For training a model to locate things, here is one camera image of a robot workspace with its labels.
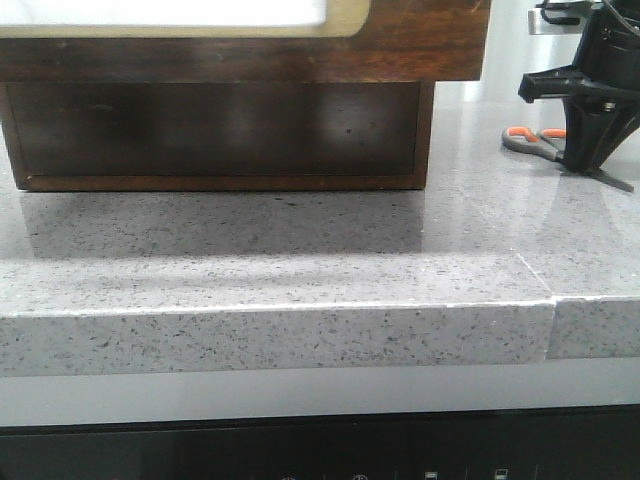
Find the countertop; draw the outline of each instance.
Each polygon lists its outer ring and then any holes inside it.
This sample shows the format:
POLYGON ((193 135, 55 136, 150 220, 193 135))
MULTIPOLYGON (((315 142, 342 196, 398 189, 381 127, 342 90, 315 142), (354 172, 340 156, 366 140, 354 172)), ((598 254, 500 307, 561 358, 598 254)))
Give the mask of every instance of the countertop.
POLYGON ((640 193, 501 148, 563 118, 492 65, 438 87, 424 192, 35 194, 3 150, 0 376, 640 356, 640 193))

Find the icon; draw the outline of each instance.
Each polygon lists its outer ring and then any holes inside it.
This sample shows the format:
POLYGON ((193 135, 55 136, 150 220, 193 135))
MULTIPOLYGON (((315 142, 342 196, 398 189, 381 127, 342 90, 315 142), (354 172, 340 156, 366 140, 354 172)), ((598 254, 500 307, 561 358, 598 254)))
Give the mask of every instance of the icon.
POLYGON ((494 480, 508 480, 509 470, 506 468, 499 468, 496 470, 496 474, 494 475, 494 480))

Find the black plastic stand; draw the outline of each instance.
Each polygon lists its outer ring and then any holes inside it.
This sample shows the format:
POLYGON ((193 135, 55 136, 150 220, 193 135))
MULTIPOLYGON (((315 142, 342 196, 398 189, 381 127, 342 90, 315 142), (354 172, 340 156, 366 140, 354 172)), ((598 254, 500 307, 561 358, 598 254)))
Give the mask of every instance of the black plastic stand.
MULTIPOLYGON (((640 0, 614 6, 630 26, 640 24, 640 0)), ((562 98, 567 145, 560 161, 572 172, 597 172, 640 127, 640 37, 608 8, 594 11, 573 65, 525 75, 519 94, 528 103, 562 98)))

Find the white panel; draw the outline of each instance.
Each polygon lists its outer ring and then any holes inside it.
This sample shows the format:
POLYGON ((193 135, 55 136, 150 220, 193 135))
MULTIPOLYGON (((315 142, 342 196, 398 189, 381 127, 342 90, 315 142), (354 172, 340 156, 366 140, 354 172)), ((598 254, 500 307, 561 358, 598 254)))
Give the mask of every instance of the white panel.
POLYGON ((0 426, 640 403, 640 358, 0 379, 0 426))
POLYGON ((326 0, 0 0, 4 26, 216 26, 320 25, 326 0))

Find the wooden box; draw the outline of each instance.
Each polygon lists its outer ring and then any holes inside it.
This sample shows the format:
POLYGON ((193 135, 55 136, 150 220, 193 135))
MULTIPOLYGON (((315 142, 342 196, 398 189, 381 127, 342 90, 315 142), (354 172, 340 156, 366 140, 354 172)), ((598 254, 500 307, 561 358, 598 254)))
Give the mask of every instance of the wooden box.
POLYGON ((489 1, 365 2, 348 36, 0 29, 17 186, 423 188, 435 82, 479 77, 489 1))

